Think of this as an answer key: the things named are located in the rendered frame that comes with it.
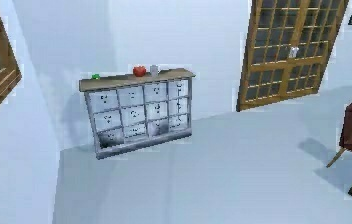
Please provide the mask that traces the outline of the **white chest of drawers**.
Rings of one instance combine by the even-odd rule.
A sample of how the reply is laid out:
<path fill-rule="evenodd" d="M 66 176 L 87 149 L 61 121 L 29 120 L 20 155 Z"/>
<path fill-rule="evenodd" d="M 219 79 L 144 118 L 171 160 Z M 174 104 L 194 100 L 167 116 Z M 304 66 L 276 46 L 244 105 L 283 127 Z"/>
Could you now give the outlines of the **white chest of drawers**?
<path fill-rule="evenodd" d="M 98 159 L 192 135 L 192 78 L 184 68 L 159 75 L 82 79 Z"/>

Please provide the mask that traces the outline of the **brown glazed double door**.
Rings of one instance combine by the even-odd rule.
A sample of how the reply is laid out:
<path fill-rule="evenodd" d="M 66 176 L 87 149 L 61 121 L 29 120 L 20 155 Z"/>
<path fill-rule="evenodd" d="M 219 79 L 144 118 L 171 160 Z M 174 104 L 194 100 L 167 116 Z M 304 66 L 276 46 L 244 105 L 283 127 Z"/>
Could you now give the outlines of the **brown glazed double door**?
<path fill-rule="evenodd" d="M 348 3 L 252 0 L 236 110 L 316 94 Z"/>

